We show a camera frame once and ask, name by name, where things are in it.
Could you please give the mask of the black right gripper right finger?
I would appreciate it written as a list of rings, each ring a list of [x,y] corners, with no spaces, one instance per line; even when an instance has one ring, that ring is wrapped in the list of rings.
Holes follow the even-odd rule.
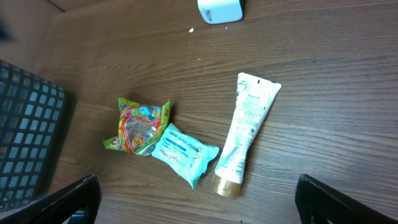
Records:
[[[302,223],[388,223],[394,220],[319,180],[302,174],[298,178],[295,204]]]

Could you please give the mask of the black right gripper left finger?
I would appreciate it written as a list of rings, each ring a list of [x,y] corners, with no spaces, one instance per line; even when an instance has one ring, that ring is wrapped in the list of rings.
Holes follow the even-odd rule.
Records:
[[[97,175],[90,174],[3,218],[1,224],[94,224],[101,199],[100,180]]]

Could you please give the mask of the colourful gummy candy bag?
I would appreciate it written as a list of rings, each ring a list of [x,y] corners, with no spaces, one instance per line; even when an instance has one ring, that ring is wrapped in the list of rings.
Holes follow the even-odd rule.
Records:
[[[143,105],[118,99],[120,118],[118,135],[103,142],[104,147],[138,156],[149,156],[169,125],[171,103]]]

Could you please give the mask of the teal wet wipes pack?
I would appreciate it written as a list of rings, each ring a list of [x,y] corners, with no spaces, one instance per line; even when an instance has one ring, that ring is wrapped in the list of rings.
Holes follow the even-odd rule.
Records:
[[[203,144],[170,123],[156,144],[152,156],[168,164],[195,189],[209,162],[219,151],[219,147]]]

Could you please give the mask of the white tube gold cap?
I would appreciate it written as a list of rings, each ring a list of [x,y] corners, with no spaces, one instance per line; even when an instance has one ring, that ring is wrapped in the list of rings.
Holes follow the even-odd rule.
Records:
[[[281,87],[254,75],[238,74],[234,113],[211,180],[212,191],[231,199],[238,197],[248,150]]]

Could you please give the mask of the white barcode scanner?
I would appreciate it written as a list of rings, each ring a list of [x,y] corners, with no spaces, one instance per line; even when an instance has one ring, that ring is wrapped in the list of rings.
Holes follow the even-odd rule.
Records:
[[[198,10],[208,24],[236,22],[243,18],[245,0],[198,0]]]

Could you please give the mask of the grey plastic mesh basket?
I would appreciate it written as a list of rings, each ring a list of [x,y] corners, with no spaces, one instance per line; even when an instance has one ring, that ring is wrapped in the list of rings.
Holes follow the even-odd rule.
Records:
[[[60,85],[1,61],[1,211],[48,191],[75,101]]]

